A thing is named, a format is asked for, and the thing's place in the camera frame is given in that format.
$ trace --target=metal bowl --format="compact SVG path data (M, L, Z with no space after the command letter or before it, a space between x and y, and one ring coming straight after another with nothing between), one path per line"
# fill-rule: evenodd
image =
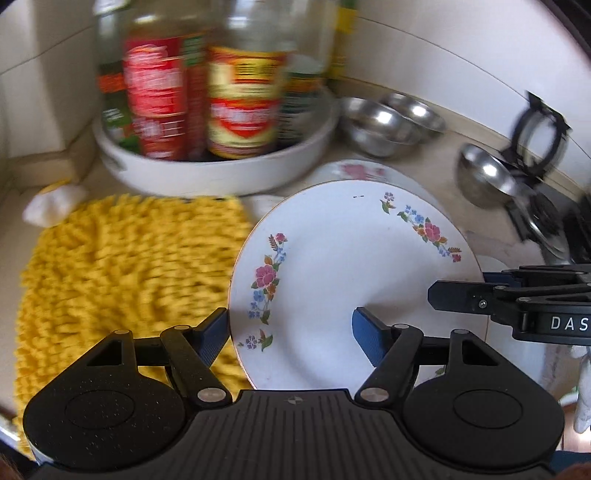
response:
M457 186L480 208L494 208L517 196L519 185L509 170L486 150L465 144L457 162Z
M384 105L396 110L405 119L414 123L423 141L434 140L446 129L445 120L425 103L403 93L390 93L382 99Z
M417 126L396 110L363 98L341 99L340 128L349 141L376 158L402 156L417 145Z

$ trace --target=yellow chenille cloth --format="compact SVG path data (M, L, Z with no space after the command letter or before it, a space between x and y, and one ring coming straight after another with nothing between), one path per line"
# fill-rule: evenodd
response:
M109 197L41 233L22 274L17 320L17 425L28 401L113 330L135 338L197 325L227 306L251 230L238 199ZM164 380L162 369L142 373ZM250 388L230 342L212 366L236 395ZM21 449L28 453L26 442Z

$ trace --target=plate rim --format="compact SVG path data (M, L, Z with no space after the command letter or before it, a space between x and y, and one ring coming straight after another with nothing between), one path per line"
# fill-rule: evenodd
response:
M242 256L242 253L244 252L244 249L246 247L246 244L248 243L248 241L250 240L251 236L254 234L254 232L256 231L257 228L259 228L260 224L263 222L263 220L265 220L270 214L271 212L273 212L273 210L275 210L276 208L279 208L283 203L285 203L287 200L289 200L290 198L295 197L296 195L299 195L302 192L305 192L306 190L310 190L310 189L315 189L318 187L323 187L325 185L328 185L330 183L337 183L337 182L342 182L342 181L346 181L346 182L351 182L351 183L355 183L355 182L363 182L363 183L377 183L379 185L384 185L386 187L390 187L390 188L396 188L396 189L400 189L403 190L407 193L409 193L410 195L415 196L416 198L418 198L419 200L424 201L426 204L428 204L429 206L431 206L432 208L434 208L436 211L438 211L439 213L441 213L441 215L443 215L448 222L450 222L452 224L452 227L454 227L457 232L460 234L460 236L464 239L464 241L466 242L466 245L468 246L468 248L470 249L470 253L472 254L472 256L474 257L474 260L476 261L476 265L478 265L478 269L480 270L480 274L482 275L482 267L480 266L480 262L478 261L478 258L476 257L476 254L472 251L472 247L470 247L470 244L468 243L468 240L466 238L466 236L462 233L462 231L452 222L452 220L443 212L441 212L438 208L436 208L435 206L433 206L430 202L422 199L421 197L419 197L418 195L416 195L413 192L409 192L407 189L403 189L402 187L398 187L396 185L390 185L389 183L384 183L383 181L377 181L377 180L357 180L357 179L335 179L335 180L330 180L324 183L318 183L316 185L311 185L309 187L306 187L305 189L300 190L299 192L295 192L292 195L289 195L288 197L285 197L282 201L280 201L277 205L275 205L271 210L269 210L253 227L252 230L250 231L250 233L248 234L248 236L246 237L246 239L244 240L244 243L242 244L242 247L240 248L240 252L238 252L238 256L236 257L236 261L234 262L234 267L232 268L232 276L230 277L230 283L228 285L228 330L230 332L230 340L232 341L232 347L234 349L234 352L236 353L236 358L238 360L238 363L240 365L240 367L242 368L242 371L244 372L246 379L249 381L249 383L252 385L252 388L254 388L255 390L258 390L259 388L255 385L255 383L252 381L252 378L250 377L250 375L248 374L248 372L246 371L246 368L244 368L244 364L242 363L242 359L240 357L240 352L238 351L238 347L236 345L236 342L234 341L234 336L232 334L232 312L230 310L230 294L232 291L232 283L233 283L233 279L234 279L234 272L236 270L236 265L238 264L238 261L240 260L240 257ZM488 334L488 326L489 326L489 321L490 318L487 315L486 316L486 329L485 329L485 339L486 339L486 335Z

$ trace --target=white tray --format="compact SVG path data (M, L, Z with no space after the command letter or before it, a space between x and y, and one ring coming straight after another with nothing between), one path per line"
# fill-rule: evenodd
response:
M301 143L260 157L210 162L152 160L113 143L100 119L93 130L101 160L132 189L157 196L247 195L284 185L311 169L324 153L338 117L335 98L323 88L309 117L309 134Z

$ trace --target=metal screw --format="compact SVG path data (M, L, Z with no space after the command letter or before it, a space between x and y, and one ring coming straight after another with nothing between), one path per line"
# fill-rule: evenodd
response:
M370 401L371 403L386 401L389 397L387 391L378 387L365 388L361 391L359 396L365 401Z
M224 392L221 388L204 388L203 390L199 390L197 393L197 398L207 403L215 403L226 398L226 392Z

